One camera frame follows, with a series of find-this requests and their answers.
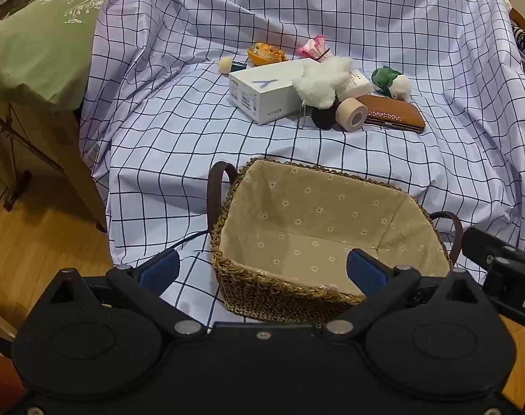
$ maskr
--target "checkered bedsheet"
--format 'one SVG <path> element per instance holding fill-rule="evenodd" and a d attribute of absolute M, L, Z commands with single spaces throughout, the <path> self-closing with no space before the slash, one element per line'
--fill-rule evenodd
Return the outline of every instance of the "checkered bedsheet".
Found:
<path fill-rule="evenodd" d="M 257 126 L 230 104 L 220 57 L 245 61 L 257 41 L 291 57 L 316 34 L 367 76 L 390 65 L 413 79 L 425 132 L 299 129 L 295 116 Z M 211 164 L 254 156 L 390 183 L 429 212 L 525 246 L 525 76 L 503 0 L 108 0 L 81 142 L 115 263 L 206 229 Z M 438 228 L 448 242 L 451 225 Z M 209 251 L 206 236 L 180 247 L 180 277 L 163 297 L 203 323 L 236 320 Z"/>

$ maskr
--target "white box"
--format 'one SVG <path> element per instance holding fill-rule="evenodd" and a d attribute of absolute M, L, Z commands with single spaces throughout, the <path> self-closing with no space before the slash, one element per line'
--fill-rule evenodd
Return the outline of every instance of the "white box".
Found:
<path fill-rule="evenodd" d="M 357 68 L 351 72 L 349 82 L 343 87 L 337 89 L 339 101 L 347 98 L 358 98 L 374 91 L 374 85 L 366 78 Z"/>
<path fill-rule="evenodd" d="M 313 59 L 294 59 L 230 73 L 230 102 L 259 125 L 297 112 L 302 101 L 291 79 Z"/>

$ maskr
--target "fluffy white toy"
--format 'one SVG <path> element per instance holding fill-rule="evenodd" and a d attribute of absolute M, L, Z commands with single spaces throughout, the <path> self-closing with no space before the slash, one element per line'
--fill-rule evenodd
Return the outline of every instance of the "fluffy white toy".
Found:
<path fill-rule="evenodd" d="M 412 82 L 410 82 L 408 76 L 400 74 L 391 83 L 389 91 L 393 98 L 408 101 L 408 97 L 412 92 Z"/>
<path fill-rule="evenodd" d="M 350 57 L 332 56 L 324 62 L 307 62 L 302 76 L 291 81 L 304 104 L 328 109 L 335 102 L 335 89 L 347 84 L 352 69 Z"/>

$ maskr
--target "brown leather wallet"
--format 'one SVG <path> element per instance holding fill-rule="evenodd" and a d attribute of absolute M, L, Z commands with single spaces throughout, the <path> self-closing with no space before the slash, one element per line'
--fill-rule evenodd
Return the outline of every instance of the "brown leather wallet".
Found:
<path fill-rule="evenodd" d="M 411 103 L 375 95 L 358 96 L 356 99 L 368 108 L 365 123 L 419 134 L 424 132 L 424 118 Z"/>

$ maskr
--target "leather basket handle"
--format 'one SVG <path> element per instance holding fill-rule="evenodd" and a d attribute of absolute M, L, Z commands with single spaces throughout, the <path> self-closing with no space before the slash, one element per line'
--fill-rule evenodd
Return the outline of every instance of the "leather basket handle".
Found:
<path fill-rule="evenodd" d="M 212 234 L 214 225 L 222 212 L 222 178 L 224 172 L 230 180 L 230 186 L 237 179 L 237 170 L 227 162 L 217 162 L 209 171 L 209 178 L 206 183 L 206 224 L 209 234 Z"/>
<path fill-rule="evenodd" d="M 462 235 L 464 234 L 460 219 L 449 211 L 433 212 L 429 214 L 429 218 L 432 220 L 451 219 L 454 223 L 454 242 L 452 242 L 449 257 L 452 265 L 455 265 L 460 254 L 460 250 L 462 249 Z"/>

